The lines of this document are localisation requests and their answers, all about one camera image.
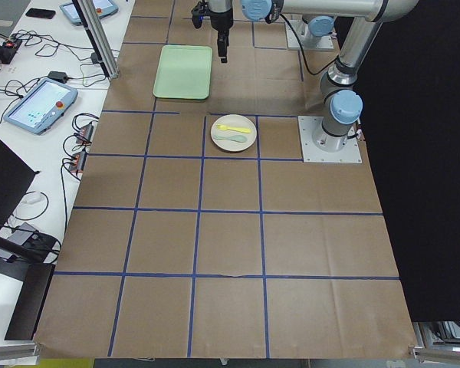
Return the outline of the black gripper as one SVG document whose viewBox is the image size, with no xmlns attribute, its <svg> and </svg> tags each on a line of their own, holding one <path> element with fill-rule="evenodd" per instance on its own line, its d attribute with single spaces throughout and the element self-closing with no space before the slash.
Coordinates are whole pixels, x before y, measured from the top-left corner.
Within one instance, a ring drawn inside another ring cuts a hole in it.
<svg viewBox="0 0 460 368">
<path fill-rule="evenodd" d="M 233 26 L 232 0 L 208 0 L 212 27 L 218 31 L 218 57 L 223 64 L 228 62 L 229 30 Z"/>
</svg>

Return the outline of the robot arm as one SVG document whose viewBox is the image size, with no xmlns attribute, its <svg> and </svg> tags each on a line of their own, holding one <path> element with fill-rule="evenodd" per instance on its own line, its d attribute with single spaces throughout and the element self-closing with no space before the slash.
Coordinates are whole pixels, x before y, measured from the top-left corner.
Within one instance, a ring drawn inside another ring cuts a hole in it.
<svg viewBox="0 0 460 368">
<path fill-rule="evenodd" d="M 250 21 L 268 24 L 286 14 L 352 17 L 353 24 L 340 53 L 320 72 L 320 90 L 326 110 L 312 133 L 314 145 L 335 153 L 352 138 L 348 133 L 360 118 L 363 101 L 352 91 L 357 72 L 385 22 L 395 21 L 418 4 L 417 1 L 241 1 L 243 15 Z"/>
<path fill-rule="evenodd" d="M 304 43 L 308 47 L 316 47 L 323 38 L 329 36 L 334 29 L 334 18 L 328 15 L 319 15 L 312 18 L 306 27 Z"/>
</svg>

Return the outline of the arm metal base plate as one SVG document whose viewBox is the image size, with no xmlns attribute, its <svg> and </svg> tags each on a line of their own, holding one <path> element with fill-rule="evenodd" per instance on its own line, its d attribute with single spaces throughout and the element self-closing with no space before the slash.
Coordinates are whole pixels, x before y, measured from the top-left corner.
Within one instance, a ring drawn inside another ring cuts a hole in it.
<svg viewBox="0 0 460 368">
<path fill-rule="evenodd" d="M 362 163 L 354 126 L 345 136 L 335 137 L 322 127 L 323 117 L 298 116 L 297 121 L 304 163 Z"/>
<path fill-rule="evenodd" d="M 334 49 L 333 39 L 328 35 L 321 37 L 313 36 L 302 20 L 290 20 L 291 28 L 285 24 L 288 50 L 300 50 L 298 42 L 305 51 L 332 51 Z"/>
</svg>

